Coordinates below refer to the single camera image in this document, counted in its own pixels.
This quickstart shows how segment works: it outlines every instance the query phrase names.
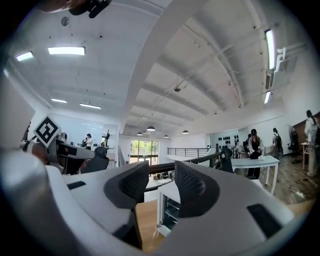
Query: white ceiling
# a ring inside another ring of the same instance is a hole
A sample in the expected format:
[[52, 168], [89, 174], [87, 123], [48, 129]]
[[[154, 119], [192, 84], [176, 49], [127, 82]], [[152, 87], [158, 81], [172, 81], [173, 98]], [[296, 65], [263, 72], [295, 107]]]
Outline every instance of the white ceiling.
[[[61, 107], [51, 98], [67, 100], [63, 108], [69, 110], [90, 103], [102, 108], [91, 109], [94, 113], [121, 118], [141, 49], [170, 3], [114, 0], [94, 19], [68, 11], [31, 13], [13, 41], [9, 65], [49, 107]], [[282, 29], [281, 15], [264, 0], [205, 4], [150, 66], [123, 134], [130, 129], [142, 132], [149, 125], [159, 134], [170, 134], [203, 116], [243, 108], [258, 99], [263, 104], [268, 68], [265, 30], [275, 24]], [[69, 17], [67, 26], [61, 25], [64, 16]], [[287, 39], [280, 33], [275, 36], [277, 47]], [[58, 46], [84, 46], [86, 54], [49, 55], [47, 48]], [[28, 51], [33, 59], [15, 60]], [[174, 91], [177, 85], [179, 92]]]

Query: wooden table surface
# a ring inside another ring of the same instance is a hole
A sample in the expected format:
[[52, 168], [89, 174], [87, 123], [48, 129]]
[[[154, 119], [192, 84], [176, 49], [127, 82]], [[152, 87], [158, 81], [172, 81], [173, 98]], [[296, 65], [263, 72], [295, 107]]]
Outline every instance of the wooden table surface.
[[138, 203], [135, 212], [142, 240], [142, 250], [151, 252], [165, 238], [156, 228], [157, 200]]

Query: white table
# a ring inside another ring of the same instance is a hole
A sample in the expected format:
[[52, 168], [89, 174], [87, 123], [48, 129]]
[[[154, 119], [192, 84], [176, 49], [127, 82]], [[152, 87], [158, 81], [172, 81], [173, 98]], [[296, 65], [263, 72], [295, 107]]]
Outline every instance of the white table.
[[302, 152], [303, 152], [303, 155], [302, 155], [302, 170], [305, 169], [305, 162], [306, 162], [306, 158], [305, 158], [305, 155], [309, 155], [309, 151], [307, 151], [307, 147], [308, 147], [308, 142], [304, 142], [304, 143], [301, 143], [302, 145]]
[[280, 161], [278, 159], [274, 158], [271, 155], [265, 156], [265, 159], [263, 161], [260, 161], [258, 159], [250, 159], [250, 158], [231, 159], [233, 171], [235, 171], [235, 169], [267, 167], [265, 185], [268, 184], [270, 167], [274, 166], [274, 177], [273, 177], [273, 183], [272, 183], [272, 188], [271, 188], [272, 195], [273, 195], [273, 193], [275, 191], [275, 187], [276, 187], [279, 162]]

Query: black backpack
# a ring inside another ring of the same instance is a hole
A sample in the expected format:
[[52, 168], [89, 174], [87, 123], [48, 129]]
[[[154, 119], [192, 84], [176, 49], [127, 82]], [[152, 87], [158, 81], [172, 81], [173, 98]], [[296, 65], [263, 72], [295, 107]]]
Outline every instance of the black backpack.
[[279, 148], [282, 147], [281, 137], [280, 137], [279, 133], [278, 133], [278, 135], [276, 135], [276, 134], [274, 133], [274, 135], [275, 135], [275, 141], [274, 141], [274, 142], [275, 142], [275, 146], [276, 146], [277, 149], [279, 149]]

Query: window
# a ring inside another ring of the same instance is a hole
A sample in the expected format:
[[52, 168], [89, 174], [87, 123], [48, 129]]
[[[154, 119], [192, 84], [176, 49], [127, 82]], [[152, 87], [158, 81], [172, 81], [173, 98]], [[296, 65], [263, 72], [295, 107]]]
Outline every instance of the window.
[[158, 164], [158, 141], [132, 140], [130, 164], [135, 162], [148, 161], [149, 165]]

